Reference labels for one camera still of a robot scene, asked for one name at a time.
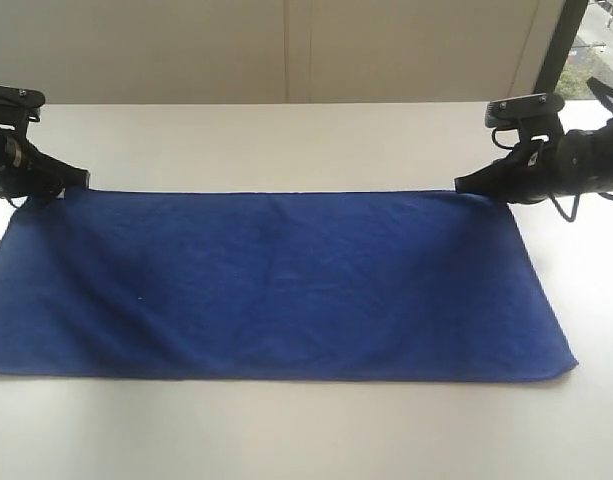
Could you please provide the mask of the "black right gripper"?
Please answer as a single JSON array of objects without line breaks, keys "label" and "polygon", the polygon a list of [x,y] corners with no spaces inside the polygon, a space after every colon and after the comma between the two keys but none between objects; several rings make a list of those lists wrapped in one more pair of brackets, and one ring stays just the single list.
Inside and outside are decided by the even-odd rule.
[{"label": "black right gripper", "polygon": [[501,201],[510,204],[534,204],[550,196],[570,196],[555,162],[558,147],[558,142],[543,140],[518,143],[501,162],[457,177],[455,191],[500,195]]}]

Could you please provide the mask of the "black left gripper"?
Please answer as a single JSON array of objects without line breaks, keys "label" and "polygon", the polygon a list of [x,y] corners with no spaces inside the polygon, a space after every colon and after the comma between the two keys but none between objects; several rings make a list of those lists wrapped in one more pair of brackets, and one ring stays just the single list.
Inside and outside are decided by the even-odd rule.
[{"label": "black left gripper", "polygon": [[31,206],[47,206],[71,187],[88,188],[90,172],[39,151],[16,132],[0,128],[0,198],[30,197]]}]

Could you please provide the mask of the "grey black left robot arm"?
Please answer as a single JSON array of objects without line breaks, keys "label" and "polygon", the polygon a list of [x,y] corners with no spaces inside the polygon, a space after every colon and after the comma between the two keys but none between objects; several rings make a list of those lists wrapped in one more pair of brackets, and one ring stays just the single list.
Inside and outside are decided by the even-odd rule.
[{"label": "grey black left robot arm", "polygon": [[70,188],[88,188],[90,172],[38,150],[15,130],[0,128],[0,199],[51,202]]}]

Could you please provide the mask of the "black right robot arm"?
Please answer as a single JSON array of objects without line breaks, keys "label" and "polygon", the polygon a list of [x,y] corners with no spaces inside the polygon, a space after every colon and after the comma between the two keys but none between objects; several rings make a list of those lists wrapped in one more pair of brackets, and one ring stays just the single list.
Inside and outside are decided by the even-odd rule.
[{"label": "black right robot arm", "polygon": [[455,191],[510,204],[613,193],[613,119],[553,141],[518,142],[503,158],[454,180]]}]

